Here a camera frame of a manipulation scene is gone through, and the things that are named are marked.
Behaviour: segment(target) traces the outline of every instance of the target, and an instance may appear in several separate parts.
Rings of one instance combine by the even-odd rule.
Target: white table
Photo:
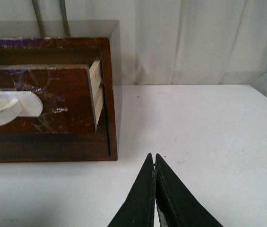
[[[0,164],[0,226],[107,226],[160,153],[222,225],[267,227],[267,98],[241,85],[119,89],[119,160]]]

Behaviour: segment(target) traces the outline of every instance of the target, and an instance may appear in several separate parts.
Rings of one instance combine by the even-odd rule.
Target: metal rod
[[[64,26],[64,32],[66,36],[70,36],[70,30],[69,25],[67,21],[67,13],[66,13],[66,6],[65,6],[65,0],[60,0],[60,10],[62,14],[62,20],[63,20],[63,26]]]
[[[39,33],[41,37],[45,37],[45,29],[41,18],[41,13],[39,9],[38,0],[32,0],[33,6],[34,6],[34,13],[35,17],[37,19],[38,27],[39,27]]]

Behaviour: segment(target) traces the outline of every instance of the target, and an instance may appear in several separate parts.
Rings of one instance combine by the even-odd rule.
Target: black object
[[[108,227],[153,227],[155,183],[152,155],[148,154],[128,197]]]
[[[157,154],[147,158],[108,227],[153,227],[155,197],[161,227],[223,227]]]

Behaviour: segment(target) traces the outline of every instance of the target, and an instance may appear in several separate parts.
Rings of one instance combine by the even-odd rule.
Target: white curtain
[[[267,96],[267,0],[182,0],[172,84],[250,84]]]
[[[39,0],[42,20],[59,1]],[[123,84],[250,84],[267,96],[267,0],[73,0],[68,19],[118,19]],[[34,20],[0,0],[0,20]]]

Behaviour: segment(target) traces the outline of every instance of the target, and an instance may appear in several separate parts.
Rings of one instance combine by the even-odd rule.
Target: wooden box
[[[0,126],[0,162],[117,160],[119,22],[43,26],[46,37],[37,22],[0,22],[0,90],[32,91],[43,104],[39,117]]]

